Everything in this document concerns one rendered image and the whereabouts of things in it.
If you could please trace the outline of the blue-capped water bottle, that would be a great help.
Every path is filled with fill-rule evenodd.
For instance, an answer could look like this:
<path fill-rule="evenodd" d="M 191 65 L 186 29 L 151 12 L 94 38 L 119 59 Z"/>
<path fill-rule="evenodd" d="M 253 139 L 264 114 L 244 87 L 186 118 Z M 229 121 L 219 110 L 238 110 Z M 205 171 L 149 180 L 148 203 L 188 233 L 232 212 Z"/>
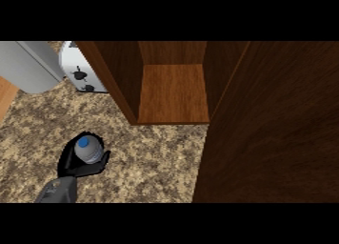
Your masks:
<path fill-rule="evenodd" d="M 83 135 L 77 139 L 74 154 L 85 164 L 95 164 L 101 160 L 104 150 L 95 136 Z"/>

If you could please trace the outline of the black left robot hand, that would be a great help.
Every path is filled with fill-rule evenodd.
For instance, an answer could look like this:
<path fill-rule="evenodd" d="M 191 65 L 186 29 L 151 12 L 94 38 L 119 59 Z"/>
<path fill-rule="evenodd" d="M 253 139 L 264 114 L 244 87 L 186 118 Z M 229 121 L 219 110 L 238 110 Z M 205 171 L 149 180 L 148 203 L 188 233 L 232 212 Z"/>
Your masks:
<path fill-rule="evenodd" d="M 99 173 L 105 169 L 110 151 L 104 150 L 101 160 L 95 164 L 85 164 L 74 154 L 74 144 L 83 135 L 96 137 L 104 150 L 102 138 L 92 132 L 82 132 L 66 144 L 57 163 L 57 176 L 83 177 Z"/>

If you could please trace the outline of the white toaster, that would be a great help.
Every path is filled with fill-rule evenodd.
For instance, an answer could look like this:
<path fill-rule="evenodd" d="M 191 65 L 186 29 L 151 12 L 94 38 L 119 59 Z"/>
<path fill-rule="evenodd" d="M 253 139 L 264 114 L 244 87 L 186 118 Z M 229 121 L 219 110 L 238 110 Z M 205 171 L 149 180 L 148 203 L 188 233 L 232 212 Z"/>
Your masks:
<path fill-rule="evenodd" d="M 58 51 L 58 64 L 79 92 L 107 93 L 107 89 L 73 41 L 63 42 Z"/>

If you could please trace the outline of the brown wooden cabinet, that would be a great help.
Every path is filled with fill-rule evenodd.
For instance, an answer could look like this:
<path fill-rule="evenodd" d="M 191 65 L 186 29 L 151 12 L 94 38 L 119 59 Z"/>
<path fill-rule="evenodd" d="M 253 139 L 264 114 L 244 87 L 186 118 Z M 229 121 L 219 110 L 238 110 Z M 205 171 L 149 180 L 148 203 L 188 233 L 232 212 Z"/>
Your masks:
<path fill-rule="evenodd" d="M 210 122 L 245 42 L 79 41 L 76 45 L 132 125 Z"/>

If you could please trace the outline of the brown wooden cabinet door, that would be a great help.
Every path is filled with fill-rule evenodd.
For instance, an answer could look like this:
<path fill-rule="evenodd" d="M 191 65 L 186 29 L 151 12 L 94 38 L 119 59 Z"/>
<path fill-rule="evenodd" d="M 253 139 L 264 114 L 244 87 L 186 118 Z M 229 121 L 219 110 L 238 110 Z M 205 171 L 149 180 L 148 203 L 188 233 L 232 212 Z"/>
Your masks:
<path fill-rule="evenodd" d="M 207 127 L 197 202 L 339 202 L 339 41 L 248 44 Z"/>

